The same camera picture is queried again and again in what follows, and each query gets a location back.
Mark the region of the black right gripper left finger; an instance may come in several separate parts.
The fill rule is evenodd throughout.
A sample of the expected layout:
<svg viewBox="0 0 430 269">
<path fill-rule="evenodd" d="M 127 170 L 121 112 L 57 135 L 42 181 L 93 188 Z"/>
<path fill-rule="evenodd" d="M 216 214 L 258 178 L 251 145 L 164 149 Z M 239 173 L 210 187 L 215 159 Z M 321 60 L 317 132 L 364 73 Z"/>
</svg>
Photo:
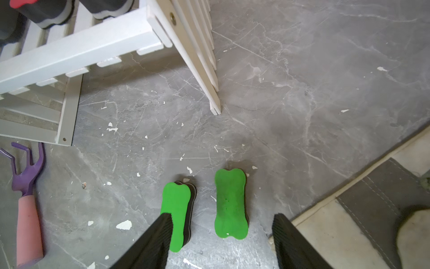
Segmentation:
<svg viewBox="0 0 430 269">
<path fill-rule="evenodd" d="M 172 232 L 171 215 L 161 214 L 111 268 L 164 269 L 168 261 Z"/>
</svg>

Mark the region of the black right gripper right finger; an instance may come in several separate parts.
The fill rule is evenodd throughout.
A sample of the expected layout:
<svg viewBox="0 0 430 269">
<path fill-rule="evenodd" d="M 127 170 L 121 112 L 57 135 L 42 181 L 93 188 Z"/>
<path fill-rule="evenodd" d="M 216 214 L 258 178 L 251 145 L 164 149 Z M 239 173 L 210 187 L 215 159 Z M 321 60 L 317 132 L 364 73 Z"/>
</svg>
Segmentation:
<svg viewBox="0 0 430 269">
<path fill-rule="evenodd" d="M 272 232 L 280 269 L 331 268 L 285 215 L 274 215 Z"/>
</svg>

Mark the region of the green whiteboard eraser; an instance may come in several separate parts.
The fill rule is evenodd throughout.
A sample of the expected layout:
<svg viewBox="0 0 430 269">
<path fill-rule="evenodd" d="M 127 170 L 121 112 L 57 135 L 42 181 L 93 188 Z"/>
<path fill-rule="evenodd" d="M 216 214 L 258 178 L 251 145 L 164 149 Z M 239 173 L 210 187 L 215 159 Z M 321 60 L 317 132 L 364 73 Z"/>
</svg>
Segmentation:
<svg viewBox="0 0 430 269">
<path fill-rule="evenodd" d="M 171 214 L 173 223 L 171 252 L 180 252 L 190 241 L 191 216 L 196 196 L 197 189 L 190 182 L 175 181 L 168 183 L 163 188 L 160 213 Z"/>
<path fill-rule="evenodd" d="M 241 169 L 220 169 L 215 174 L 217 212 L 215 232 L 220 238 L 247 237 L 249 223 L 245 209 L 246 174 Z"/>
</svg>

